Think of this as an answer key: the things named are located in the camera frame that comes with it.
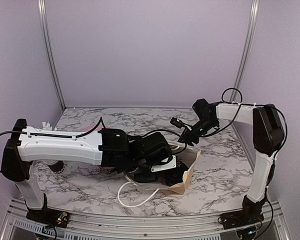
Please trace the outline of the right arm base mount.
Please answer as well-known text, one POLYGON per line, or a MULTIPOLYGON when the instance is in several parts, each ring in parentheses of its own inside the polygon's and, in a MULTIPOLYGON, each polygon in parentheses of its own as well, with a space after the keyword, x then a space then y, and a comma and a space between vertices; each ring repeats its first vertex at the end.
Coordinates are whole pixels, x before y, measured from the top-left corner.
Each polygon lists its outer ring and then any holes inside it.
POLYGON ((232 211, 221 214, 217 221, 223 226, 224 230, 239 228, 246 225, 251 225, 255 223, 261 223, 264 220, 264 215, 262 213, 257 213, 252 216, 244 216, 242 210, 232 211))

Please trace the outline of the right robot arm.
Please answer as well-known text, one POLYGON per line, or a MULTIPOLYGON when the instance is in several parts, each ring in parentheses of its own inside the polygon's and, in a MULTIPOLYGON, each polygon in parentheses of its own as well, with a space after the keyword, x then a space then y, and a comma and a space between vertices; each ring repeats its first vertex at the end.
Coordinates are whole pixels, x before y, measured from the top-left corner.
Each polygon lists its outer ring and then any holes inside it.
POLYGON ((171 124, 182 128, 179 138, 188 145, 198 144, 201 138, 208 138, 224 131, 221 120, 230 124, 243 123, 252 126, 252 141, 255 150, 255 164, 249 190, 242 202, 237 219, 248 224, 257 216, 267 200, 267 190, 276 167, 279 151, 286 143, 288 125, 284 114, 274 104, 244 103, 226 101, 207 102, 204 98, 192 105, 199 120, 194 125, 172 118, 171 124))

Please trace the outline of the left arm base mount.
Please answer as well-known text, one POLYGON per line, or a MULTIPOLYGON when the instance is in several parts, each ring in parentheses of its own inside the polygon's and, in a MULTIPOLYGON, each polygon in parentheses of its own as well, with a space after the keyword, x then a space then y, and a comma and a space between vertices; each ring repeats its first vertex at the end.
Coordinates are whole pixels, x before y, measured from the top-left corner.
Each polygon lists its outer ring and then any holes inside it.
POLYGON ((66 211, 50 208, 46 210, 29 209, 26 218, 49 226, 66 228, 68 226, 70 214, 66 211))

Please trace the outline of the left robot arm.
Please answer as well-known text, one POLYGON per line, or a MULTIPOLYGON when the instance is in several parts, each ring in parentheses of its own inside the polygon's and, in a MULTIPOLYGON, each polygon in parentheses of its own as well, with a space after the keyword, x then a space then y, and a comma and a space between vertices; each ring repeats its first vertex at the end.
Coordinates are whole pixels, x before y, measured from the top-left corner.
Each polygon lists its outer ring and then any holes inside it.
POLYGON ((54 215, 33 176, 36 161, 46 161, 57 173, 63 172, 65 162, 111 168, 117 173, 136 170, 152 177, 176 167, 168 141, 157 130, 139 136, 95 125, 86 132, 57 132, 31 127, 20 118, 12 130, 0 133, 0 137, 4 135, 9 138, 3 149, 0 173, 16 184, 28 210, 43 223, 50 222, 54 215))

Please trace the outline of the brown paper bag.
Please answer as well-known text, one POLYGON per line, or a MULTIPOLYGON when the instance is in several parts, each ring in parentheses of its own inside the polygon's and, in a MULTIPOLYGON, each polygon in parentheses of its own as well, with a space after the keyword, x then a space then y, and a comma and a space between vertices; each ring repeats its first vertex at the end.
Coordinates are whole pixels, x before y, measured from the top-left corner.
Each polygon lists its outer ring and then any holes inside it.
POLYGON ((163 160, 163 165, 155 165, 146 172, 125 172, 125 182, 117 191, 118 202, 126 208, 137 208, 152 199, 159 191, 171 192, 174 194, 183 195, 190 184, 191 177, 194 172, 194 167, 197 159, 201 154, 201 150, 194 146, 187 146, 176 141, 168 141, 172 150, 172 160, 163 160), (133 185, 138 190, 151 191, 142 202, 131 205, 125 204, 121 200, 121 192, 127 185, 133 185))

